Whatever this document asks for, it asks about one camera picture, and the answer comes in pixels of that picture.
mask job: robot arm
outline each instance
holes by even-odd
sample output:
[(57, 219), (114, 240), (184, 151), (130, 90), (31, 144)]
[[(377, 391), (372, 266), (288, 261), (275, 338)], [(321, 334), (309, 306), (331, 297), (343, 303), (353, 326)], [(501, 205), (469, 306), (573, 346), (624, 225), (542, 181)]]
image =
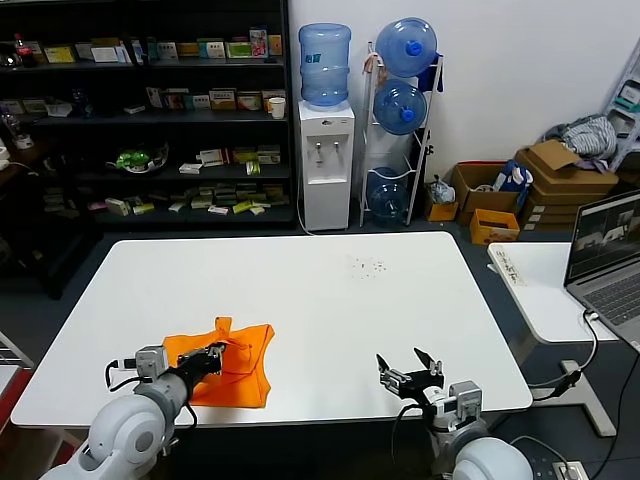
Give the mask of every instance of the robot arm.
[[(166, 368), (163, 347), (139, 351), (138, 373), (151, 376), (144, 377), (133, 395), (105, 405), (91, 424), (87, 441), (67, 464), (52, 469), (43, 480), (129, 480), (146, 475), (158, 453), (171, 444), (174, 421), (193, 388), (205, 375), (222, 372), (224, 348), (217, 343), (189, 352), (178, 358), (177, 368)], [(161, 373), (155, 377), (153, 372)]]
[(400, 398), (416, 401), (427, 422), (435, 453), (434, 474), (453, 480), (533, 480), (525, 456), (489, 436), (482, 413), (482, 390), (472, 381), (454, 383), (445, 394), (442, 362), (414, 349), (426, 367), (412, 373), (390, 369), (378, 355), (380, 383)]

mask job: laptop screen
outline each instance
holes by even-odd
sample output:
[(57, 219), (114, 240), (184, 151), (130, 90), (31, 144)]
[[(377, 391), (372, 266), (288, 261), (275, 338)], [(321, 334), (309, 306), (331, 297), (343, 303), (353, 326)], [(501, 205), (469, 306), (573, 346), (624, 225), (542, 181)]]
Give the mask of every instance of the laptop screen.
[(640, 193), (586, 205), (578, 212), (565, 285), (640, 254)]

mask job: laptop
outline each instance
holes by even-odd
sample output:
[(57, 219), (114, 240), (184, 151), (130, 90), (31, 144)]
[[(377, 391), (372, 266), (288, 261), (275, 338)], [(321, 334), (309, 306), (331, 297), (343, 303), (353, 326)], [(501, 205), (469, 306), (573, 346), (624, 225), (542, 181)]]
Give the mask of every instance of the laptop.
[(564, 286), (640, 352), (640, 191), (580, 207)]

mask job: blue bottle cap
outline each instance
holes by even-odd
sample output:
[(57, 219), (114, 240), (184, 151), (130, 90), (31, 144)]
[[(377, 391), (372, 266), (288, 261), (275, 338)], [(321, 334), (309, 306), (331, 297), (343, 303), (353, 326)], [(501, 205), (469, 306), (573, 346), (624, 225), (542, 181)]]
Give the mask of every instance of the blue bottle cap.
[(416, 113), (410, 108), (403, 108), (402, 113), (400, 114), (403, 122), (413, 122), (413, 119), (416, 118)]
[(415, 40), (409, 40), (407, 42), (405, 50), (407, 51), (407, 55), (411, 57), (417, 57), (422, 53), (422, 44), (420, 42), (416, 42)]

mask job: white cup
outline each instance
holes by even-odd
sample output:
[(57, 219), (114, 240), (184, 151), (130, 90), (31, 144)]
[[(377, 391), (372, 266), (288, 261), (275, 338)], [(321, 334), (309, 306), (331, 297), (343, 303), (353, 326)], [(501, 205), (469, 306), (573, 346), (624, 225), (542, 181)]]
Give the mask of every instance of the white cup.
[(273, 97), (269, 99), (269, 106), (271, 107), (271, 116), (276, 120), (284, 118), (284, 109), (287, 105), (287, 101), (282, 97)]

